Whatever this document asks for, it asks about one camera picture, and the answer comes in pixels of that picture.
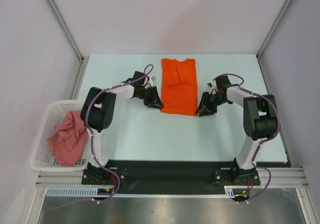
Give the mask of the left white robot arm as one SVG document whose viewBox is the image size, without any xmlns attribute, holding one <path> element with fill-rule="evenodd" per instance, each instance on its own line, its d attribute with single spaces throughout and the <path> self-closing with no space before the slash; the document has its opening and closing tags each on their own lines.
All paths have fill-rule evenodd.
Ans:
<svg viewBox="0 0 320 224">
<path fill-rule="evenodd" d="M 103 132 L 110 127 L 114 118 L 114 109 L 117 102 L 138 98 L 148 108 L 162 109 L 164 107 L 157 87 L 153 84 L 154 78 L 136 71 L 133 77 L 121 82 L 119 85 L 104 90 L 90 88 L 80 118 L 87 128 L 90 142 L 90 158 L 88 166 L 96 167 L 93 178 L 101 184 L 110 179 L 110 171 L 104 168 L 109 162 L 109 156 L 101 142 Z"/>
</svg>

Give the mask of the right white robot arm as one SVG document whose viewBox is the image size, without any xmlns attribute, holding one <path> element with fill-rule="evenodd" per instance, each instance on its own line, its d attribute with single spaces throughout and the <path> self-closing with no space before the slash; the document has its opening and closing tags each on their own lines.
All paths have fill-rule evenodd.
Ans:
<svg viewBox="0 0 320 224">
<path fill-rule="evenodd" d="M 231 167 L 215 170 L 215 183 L 217 186 L 259 185 L 256 159 L 265 143 L 276 138 L 281 128 L 275 97 L 247 90 L 242 83 L 232 84 L 229 74 L 222 74 L 208 83 L 195 114 L 199 117 L 215 115 L 218 106 L 225 103 L 243 108 L 246 137 Z"/>
</svg>

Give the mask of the orange t shirt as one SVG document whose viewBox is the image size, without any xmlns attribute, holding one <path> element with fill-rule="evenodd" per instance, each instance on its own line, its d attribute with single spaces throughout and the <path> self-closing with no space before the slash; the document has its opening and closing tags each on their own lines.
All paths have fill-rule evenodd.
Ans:
<svg viewBox="0 0 320 224">
<path fill-rule="evenodd" d="M 198 84 L 195 59 L 162 59 L 162 113 L 195 116 Z"/>
</svg>

